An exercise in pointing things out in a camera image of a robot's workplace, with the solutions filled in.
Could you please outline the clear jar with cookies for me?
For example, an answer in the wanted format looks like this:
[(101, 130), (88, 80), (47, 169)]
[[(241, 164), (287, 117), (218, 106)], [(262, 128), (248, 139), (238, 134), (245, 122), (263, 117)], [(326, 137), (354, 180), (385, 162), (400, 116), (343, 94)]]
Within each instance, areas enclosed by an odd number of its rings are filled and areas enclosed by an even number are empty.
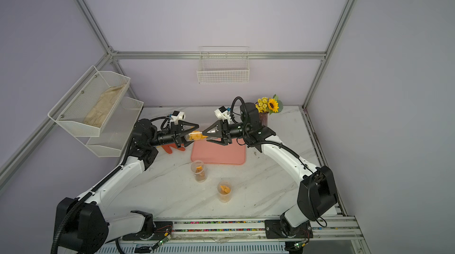
[(207, 136), (205, 136), (202, 132), (195, 130), (187, 134), (186, 139), (188, 141), (199, 141), (207, 139)]

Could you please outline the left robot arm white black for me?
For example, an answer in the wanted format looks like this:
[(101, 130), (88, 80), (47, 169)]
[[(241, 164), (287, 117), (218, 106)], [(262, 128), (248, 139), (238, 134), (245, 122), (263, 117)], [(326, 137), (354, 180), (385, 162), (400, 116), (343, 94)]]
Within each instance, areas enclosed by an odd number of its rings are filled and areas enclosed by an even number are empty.
[(110, 217), (107, 210), (133, 179), (150, 168), (159, 146), (187, 147), (192, 143), (187, 136), (198, 128), (198, 124), (178, 120), (166, 130), (158, 130), (152, 120), (137, 121), (121, 163), (88, 191), (58, 204), (51, 253), (63, 247), (79, 254), (94, 254), (103, 244), (123, 236), (149, 239), (157, 233), (151, 213), (132, 210)]

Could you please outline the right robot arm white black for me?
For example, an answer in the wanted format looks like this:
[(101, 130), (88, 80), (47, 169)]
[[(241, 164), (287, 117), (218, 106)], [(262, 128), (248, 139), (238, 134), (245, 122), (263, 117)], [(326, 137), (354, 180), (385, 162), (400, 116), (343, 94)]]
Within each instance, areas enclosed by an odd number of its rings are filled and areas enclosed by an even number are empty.
[(233, 102), (241, 103), (240, 119), (236, 120), (232, 108), (221, 107), (217, 121), (203, 130), (202, 134), (209, 142), (222, 146), (242, 139), (247, 147), (255, 148), (273, 159), (298, 184), (296, 204), (280, 216), (276, 230), (278, 235), (296, 236), (301, 230), (306, 230), (309, 222), (326, 227), (323, 215), (339, 202), (331, 169), (308, 162), (286, 146), (275, 131), (261, 122), (255, 103), (245, 102), (240, 96)]

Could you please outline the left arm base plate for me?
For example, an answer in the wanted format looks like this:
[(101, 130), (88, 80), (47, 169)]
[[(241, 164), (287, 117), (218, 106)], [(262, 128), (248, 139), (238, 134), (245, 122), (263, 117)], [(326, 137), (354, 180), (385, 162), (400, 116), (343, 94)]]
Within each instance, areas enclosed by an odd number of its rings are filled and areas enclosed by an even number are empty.
[(140, 231), (122, 237), (123, 241), (159, 241), (166, 235), (170, 236), (173, 231), (173, 222), (171, 221), (154, 221), (153, 232)]

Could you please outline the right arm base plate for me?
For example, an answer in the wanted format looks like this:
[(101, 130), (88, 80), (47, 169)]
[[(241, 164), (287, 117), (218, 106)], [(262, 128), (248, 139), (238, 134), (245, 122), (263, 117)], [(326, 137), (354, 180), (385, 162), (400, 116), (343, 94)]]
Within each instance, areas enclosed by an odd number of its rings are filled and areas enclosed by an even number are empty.
[(311, 239), (314, 237), (309, 222), (304, 222), (297, 227), (291, 226), (284, 218), (279, 220), (266, 220), (265, 234), (268, 239)]

